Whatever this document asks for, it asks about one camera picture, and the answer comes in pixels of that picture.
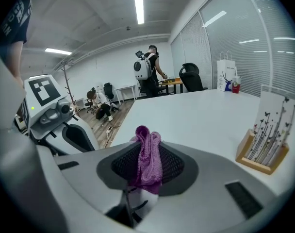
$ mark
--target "black mesh chair back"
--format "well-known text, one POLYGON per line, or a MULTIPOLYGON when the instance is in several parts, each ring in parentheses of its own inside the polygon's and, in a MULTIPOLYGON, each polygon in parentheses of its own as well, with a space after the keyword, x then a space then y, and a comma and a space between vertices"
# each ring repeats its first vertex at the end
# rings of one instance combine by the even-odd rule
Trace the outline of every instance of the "black mesh chair back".
POLYGON ((114 94, 112 93, 112 85, 110 83, 105 83, 104 84, 104 94, 109 98, 109 99, 113 99, 114 98, 114 94))
POLYGON ((193 63, 183 64, 179 76, 188 92, 203 91, 207 89, 202 86, 199 69, 193 63))
POLYGON ((199 74, 199 69, 194 63, 185 63, 182 65, 185 69, 185 72, 194 72, 199 74))

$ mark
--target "black chair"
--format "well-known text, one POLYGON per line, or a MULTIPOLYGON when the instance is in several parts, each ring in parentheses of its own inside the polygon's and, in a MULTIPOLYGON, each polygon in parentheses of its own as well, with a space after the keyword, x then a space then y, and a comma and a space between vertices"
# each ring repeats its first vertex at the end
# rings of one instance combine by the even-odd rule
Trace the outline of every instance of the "black chair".
POLYGON ((105 83, 104 84, 104 94, 110 99, 112 100, 114 98, 114 94, 112 93, 112 85, 110 83, 105 83))
POLYGON ((85 106, 88 106, 86 113, 90 111, 92 114, 94 114, 95 109, 93 108, 93 102, 91 101, 91 99, 85 99, 85 101, 87 101, 87 103, 85 103, 85 106))
POLYGON ((185 63, 182 65, 179 76, 185 85, 188 92, 207 90, 207 87, 202 87, 199 69, 193 63, 185 63))
MULTIPOLYGON (((140 87, 139 87, 140 93, 145 93, 145 90, 143 88, 143 82, 142 82, 142 80, 138 80, 138 81, 139 81, 139 84, 140 84, 140 87)), ((162 91, 164 91, 166 89, 165 86, 159 87, 159 84, 158 83, 157 83, 156 86, 157 86, 157 89, 158 89, 158 93, 161 93, 162 91)))

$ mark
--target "backpack device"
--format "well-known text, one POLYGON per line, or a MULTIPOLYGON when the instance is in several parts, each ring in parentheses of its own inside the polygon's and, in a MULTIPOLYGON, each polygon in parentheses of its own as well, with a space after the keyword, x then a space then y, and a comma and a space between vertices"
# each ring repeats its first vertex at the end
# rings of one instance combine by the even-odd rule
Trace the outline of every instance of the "backpack device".
POLYGON ((137 80, 147 80, 148 78, 152 76, 152 72, 155 69, 154 67, 153 70, 151 70, 151 62, 149 61, 149 59, 155 54, 151 53, 146 58, 141 51, 138 51, 136 55, 141 60, 141 63, 138 61, 134 63, 133 65, 134 75, 137 80))

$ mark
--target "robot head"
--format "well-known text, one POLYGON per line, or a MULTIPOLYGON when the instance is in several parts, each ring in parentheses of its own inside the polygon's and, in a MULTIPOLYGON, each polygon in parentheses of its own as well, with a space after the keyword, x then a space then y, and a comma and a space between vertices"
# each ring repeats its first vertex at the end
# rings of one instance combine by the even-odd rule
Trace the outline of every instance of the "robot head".
POLYGON ((21 106, 29 133, 40 140, 73 114, 73 108, 51 75, 25 80, 26 98, 21 106))

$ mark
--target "red cup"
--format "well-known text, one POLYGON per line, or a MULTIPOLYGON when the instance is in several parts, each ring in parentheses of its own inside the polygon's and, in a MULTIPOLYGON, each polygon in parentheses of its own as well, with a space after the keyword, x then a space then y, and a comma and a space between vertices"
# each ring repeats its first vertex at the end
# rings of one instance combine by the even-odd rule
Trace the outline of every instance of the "red cup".
POLYGON ((238 83, 233 83, 233 86, 231 88, 233 93, 239 93, 239 89, 240 89, 240 84, 238 83))

